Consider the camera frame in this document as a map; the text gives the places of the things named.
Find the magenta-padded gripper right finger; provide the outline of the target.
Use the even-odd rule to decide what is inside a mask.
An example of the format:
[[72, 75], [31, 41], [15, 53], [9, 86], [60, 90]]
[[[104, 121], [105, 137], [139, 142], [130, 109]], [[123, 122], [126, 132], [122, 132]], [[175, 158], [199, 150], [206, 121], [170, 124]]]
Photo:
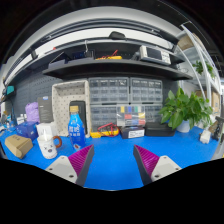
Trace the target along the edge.
[[181, 167], [167, 155], [159, 157], [138, 145], [134, 146], [133, 155], [137, 162], [143, 185], [148, 185], [181, 170]]

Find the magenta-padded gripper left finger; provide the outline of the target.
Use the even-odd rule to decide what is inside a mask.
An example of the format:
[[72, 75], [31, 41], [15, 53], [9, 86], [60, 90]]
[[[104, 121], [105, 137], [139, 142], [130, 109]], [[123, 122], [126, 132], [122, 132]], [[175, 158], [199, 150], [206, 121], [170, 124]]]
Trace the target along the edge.
[[60, 156], [46, 168], [46, 171], [83, 186], [86, 182], [93, 156], [94, 145], [89, 145], [70, 156]]

